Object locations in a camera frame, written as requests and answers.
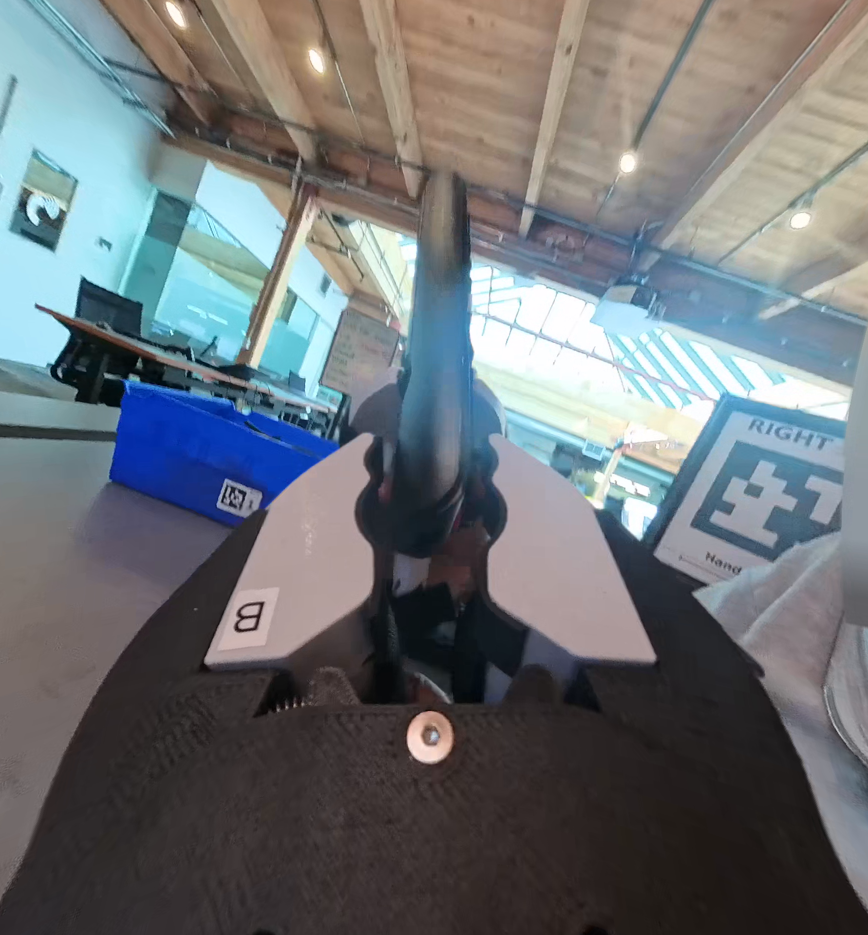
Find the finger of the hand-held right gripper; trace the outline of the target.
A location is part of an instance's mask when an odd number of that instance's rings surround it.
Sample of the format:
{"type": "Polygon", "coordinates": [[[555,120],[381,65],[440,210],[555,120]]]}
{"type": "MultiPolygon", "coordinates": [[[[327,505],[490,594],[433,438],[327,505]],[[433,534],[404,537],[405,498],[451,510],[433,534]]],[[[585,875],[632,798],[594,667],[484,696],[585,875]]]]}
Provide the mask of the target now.
{"type": "Polygon", "coordinates": [[[483,380],[474,380],[472,384],[472,435],[474,438],[507,435],[505,409],[483,380]]]}
{"type": "Polygon", "coordinates": [[[400,426],[402,396],[397,383],[372,383],[354,396],[351,427],[358,434],[370,434],[396,443],[400,426]]]}

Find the framed black white marker poster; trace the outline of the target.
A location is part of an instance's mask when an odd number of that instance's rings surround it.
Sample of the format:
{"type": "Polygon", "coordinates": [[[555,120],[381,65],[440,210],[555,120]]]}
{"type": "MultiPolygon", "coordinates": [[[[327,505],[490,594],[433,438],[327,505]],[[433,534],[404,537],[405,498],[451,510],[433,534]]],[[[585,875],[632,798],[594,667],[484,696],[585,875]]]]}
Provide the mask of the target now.
{"type": "Polygon", "coordinates": [[[642,541],[711,585],[839,531],[846,431],[842,420],[724,394],[642,541]]]}

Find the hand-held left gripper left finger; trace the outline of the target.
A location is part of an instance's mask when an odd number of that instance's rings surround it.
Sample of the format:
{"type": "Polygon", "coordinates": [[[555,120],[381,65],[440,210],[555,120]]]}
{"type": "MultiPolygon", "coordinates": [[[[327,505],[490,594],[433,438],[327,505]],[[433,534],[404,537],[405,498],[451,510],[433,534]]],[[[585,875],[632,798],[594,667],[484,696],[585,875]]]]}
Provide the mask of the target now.
{"type": "Polygon", "coordinates": [[[393,450],[361,434],[275,497],[204,656],[208,670],[284,672],[304,690],[333,668],[359,695],[374,693],[381,587],[358,507],[393,450]]]}

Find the blue plastic bin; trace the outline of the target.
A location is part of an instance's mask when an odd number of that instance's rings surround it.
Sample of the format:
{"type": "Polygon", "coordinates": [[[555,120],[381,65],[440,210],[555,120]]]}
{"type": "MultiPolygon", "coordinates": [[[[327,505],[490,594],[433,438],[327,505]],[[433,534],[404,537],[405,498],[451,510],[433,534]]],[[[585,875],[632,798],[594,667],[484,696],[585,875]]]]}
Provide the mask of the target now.
{"type": "Polygon", "coordinates": [[[338,449],[331,440],[233,403],[128,382],[110,479],[236,526],[338,449]]]}

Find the person's grey hoodie torso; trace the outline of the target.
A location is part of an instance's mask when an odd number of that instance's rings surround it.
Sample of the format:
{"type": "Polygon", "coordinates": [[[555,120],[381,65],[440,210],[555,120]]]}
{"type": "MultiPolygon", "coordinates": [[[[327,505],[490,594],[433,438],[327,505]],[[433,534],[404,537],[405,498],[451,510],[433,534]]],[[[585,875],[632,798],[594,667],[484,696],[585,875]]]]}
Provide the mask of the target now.
{"type": "Polygon", "coordinates": [[[842,624],[786,706],[829,841],[868,912],[868,628],[842,624]]]}

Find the white ceiling projector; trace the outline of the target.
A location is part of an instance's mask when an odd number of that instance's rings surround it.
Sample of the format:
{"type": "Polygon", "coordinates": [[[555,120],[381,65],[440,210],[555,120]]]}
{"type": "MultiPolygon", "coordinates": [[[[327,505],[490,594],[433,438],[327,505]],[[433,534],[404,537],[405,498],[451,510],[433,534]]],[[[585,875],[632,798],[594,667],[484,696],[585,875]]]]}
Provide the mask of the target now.
{"type": "Polygon", "coordinates": [[[607,334],[632,339],[658,327],[665,304],[647,283],[647,277],[631,274],[619,278],[595,305],[591,322],[607,334]]]}

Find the wooden support post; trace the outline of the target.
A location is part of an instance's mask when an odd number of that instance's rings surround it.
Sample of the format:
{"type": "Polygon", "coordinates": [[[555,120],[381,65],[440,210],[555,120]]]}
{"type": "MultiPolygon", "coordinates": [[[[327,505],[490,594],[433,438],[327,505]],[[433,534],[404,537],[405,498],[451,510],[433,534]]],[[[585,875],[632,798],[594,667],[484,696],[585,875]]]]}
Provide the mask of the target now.
{"type": "Polygon", "coordinates": [[[253,308],[237,357],[237,364],[242,368],[256,369],[261,363],[268,338],[286,297],[291,274],[318,211],[317,189],[311,183],[304,183],[293,195],[282,240],[253,308]]]}

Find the phone icon door sign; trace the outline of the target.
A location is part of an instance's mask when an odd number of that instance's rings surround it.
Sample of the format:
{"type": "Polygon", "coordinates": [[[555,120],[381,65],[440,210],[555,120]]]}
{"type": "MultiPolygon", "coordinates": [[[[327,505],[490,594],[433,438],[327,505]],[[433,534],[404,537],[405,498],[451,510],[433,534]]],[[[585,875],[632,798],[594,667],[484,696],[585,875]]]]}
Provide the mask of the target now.
{"type": "Polygon", "coordinates": [[[77,192],[77,179],[33,149],[19,185],[9,231],[54,252],[77,192]]]}

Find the black remote control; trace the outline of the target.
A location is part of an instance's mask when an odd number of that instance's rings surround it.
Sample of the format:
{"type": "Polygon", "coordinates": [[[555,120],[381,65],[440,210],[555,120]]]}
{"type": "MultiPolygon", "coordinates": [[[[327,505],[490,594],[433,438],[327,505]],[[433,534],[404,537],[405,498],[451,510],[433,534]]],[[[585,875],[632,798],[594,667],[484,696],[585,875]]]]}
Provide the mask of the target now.
{"type": "Polygon", "coordinates": [[[416,246],[409,376],[383,525],[394,552],[427,558],[453,529],[472,466],[471,228],[457,174],[428,178],[416,246]]]}

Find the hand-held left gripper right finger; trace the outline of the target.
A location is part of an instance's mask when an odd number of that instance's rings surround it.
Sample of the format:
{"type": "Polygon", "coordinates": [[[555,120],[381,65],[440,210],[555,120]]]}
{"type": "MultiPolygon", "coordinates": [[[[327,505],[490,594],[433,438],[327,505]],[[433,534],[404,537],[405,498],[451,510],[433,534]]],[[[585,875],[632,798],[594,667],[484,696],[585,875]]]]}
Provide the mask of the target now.
{"type": "Polygon", "coordinates": [[[453,700],[499,700],[525,670],[547,673],[563,694],[591,672],[657,673],[598,515],[573,486],[492,435],[469,494],[489,545],[456,626],[453,700]]]}

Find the whiteboard on stand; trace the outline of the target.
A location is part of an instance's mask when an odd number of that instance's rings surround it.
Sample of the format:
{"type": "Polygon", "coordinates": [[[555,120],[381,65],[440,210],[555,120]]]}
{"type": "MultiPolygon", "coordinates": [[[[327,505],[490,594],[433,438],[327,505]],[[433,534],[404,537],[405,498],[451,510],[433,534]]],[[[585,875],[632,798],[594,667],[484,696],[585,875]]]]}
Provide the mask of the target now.
{"type": "Polygon", "coordinates": [[[319,385],[354,395],[392,365],[401,334],[384,321],[350,307],[343,310],[334,333],[319,385]]]}

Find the wooden office desk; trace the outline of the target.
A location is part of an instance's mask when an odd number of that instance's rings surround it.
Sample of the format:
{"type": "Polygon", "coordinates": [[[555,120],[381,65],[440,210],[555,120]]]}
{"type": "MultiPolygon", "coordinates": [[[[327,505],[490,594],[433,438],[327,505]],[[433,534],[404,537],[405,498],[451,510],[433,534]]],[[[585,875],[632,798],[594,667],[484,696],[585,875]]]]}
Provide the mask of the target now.
{"type": "Polygon", "coordinates": [[[266,399],[271,400],[273,404],[294,407],[308,413],[320,413],[326,417],[337,415],[334,407],[305,394],[284,391],[264,380],[245,380],[228,375],[217,368],[168,353],[144,340],[128,337],[99,324],[68,316],[40,303],[35,303],[34,308],[62,324],[68,333],[81,342],[83,347],[92,349],[100,360],[110,359],[113,355],[134,357],[138,362],[138,367],[136,367],[138,375],[144,370],[143,366],[149,364],[155,369],[161,369],[164,378],[172,372],[185,379],[198,381],[213,391],[250,405],[257,405],[262,399],[266,399]]]}

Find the black office chair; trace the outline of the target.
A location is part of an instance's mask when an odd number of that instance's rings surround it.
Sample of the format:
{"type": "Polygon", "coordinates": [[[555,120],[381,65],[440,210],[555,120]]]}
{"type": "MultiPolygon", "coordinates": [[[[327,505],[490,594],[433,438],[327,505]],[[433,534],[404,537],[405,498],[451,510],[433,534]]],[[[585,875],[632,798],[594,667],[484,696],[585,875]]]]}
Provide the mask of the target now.
{"type": "MultiPolygon", "coordinates": [[[[126,338],[142,337],[143,306],[85,278],[77,289],[75,318],[126,338]]],[[[124,381],[135,371],[138,355],[119,345],[71,328],[68,339],[50,365],[54,380],[76,390],[77,402],[119,408],[124,381]]]]}

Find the person's right hand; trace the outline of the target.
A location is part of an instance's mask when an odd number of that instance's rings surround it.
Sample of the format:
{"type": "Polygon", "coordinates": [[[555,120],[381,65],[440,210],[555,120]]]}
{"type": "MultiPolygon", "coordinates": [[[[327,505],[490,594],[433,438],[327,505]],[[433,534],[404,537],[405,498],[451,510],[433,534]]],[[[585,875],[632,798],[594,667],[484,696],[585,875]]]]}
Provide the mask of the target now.
{"type": "Polygon", "coordinates": [[[482,520],[455,529],[430,559],[426,587],[445,585],[459,609],[476,593],[479,568],[489,545],[482,520]]]}

